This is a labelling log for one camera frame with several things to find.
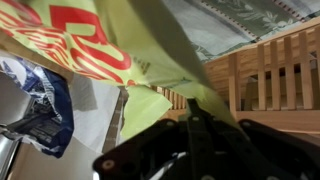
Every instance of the white wall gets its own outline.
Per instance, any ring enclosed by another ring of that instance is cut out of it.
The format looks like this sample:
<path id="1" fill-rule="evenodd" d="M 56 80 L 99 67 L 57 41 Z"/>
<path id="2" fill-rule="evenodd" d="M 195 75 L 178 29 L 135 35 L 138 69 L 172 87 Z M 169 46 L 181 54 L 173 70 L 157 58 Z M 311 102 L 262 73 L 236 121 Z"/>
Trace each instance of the white wall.
<path id="1" fill-rule="evenodd" d="M 73 138 L 64 156 L 55 159 L 30 145 L 19 152 L 10 180 L 89 180 L 92 163 L 99 156 Z"/>

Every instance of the black object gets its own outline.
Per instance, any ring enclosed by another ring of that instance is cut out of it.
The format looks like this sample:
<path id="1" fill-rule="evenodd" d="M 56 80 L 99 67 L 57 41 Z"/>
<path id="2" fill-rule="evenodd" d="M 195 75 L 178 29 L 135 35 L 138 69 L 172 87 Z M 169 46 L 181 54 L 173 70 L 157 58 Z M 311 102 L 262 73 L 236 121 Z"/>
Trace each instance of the black object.
<path id="1" fill-rule="evenodd" d="M 188 105 L 186 121 L 159 121 L 99 157 L 93 168 L 100 179 L 149 179 L 170 163 L 162 180 L 320 179 L 317 146 L 251 120 L 240 122 L 245 134 L 195 100 Z"/>

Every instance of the yellow fabric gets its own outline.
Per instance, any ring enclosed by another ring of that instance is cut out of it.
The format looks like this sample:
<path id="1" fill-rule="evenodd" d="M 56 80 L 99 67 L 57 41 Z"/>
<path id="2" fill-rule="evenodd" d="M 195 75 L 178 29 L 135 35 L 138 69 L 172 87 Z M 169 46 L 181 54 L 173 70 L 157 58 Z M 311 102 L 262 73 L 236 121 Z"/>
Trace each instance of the yellow fabric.
<path id="1" fill-rule="evenodd" d="M 122 131 L 126 137 L 169 108 L 164 97 L 140 85 L 195 98 L 201 108 L 236 126 L 161 0 L 26 2 L 30 8 L 0 1 L 0 27 L 13 38 L 76 73 L 114 85 L 137 85 L 129 88 Z"/>

